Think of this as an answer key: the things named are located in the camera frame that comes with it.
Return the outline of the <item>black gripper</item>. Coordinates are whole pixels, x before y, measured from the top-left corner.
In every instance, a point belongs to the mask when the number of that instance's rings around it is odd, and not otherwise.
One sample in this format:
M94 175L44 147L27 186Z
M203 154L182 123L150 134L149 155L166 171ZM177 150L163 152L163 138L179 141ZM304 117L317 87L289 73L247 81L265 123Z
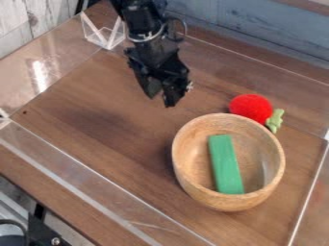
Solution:
M124 55L142 90L153 99L163 88L165 106L174 107L191 84L189 68L179 57L179 43L166 37L132 39L131 42Z

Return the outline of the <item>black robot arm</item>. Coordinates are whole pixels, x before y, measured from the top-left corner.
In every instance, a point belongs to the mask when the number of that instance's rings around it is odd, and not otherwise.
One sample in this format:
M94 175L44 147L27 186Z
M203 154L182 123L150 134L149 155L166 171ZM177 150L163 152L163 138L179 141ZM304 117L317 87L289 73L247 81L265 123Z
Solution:
M179 58L175 22L186 23L166 13L167 0L110 0L127 26L134 43L124 49L127 63L150 99L162 92L166 107L173 107L191 87L189 68Z

